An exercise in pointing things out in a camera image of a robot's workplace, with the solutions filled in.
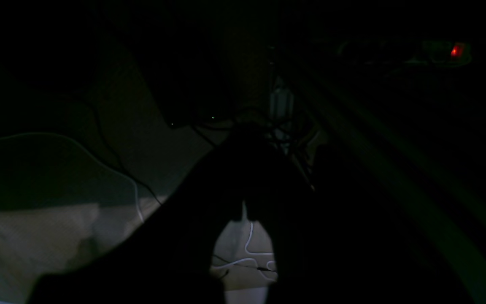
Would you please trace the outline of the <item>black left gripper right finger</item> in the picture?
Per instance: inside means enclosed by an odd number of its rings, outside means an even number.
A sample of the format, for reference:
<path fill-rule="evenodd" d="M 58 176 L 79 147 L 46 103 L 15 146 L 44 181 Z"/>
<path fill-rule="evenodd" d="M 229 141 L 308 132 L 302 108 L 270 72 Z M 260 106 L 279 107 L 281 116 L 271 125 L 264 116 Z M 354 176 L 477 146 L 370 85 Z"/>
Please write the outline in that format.
<path fill-rule="evenodd" d="M 305 181 L 263 137 L 244 138 L 249 218 L 270 233 L 274 296 L 313 304 L 472 304 L 459 277 L 391 199 L 322 144 Z"/>

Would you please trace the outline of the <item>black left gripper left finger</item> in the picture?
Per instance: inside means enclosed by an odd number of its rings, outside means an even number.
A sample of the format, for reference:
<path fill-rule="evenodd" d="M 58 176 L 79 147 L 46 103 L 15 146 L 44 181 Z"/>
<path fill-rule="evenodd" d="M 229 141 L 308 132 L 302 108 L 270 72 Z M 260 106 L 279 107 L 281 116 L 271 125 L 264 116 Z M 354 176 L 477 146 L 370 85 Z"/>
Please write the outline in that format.
<path fill-rule="evenodd" d="M 216 241 L 242 218 L 237 179 L 251 133 L 234 129 L 127 240 L 65 274 L 42 276 L 29 304 L 223 304 L 210 275 Z"/>

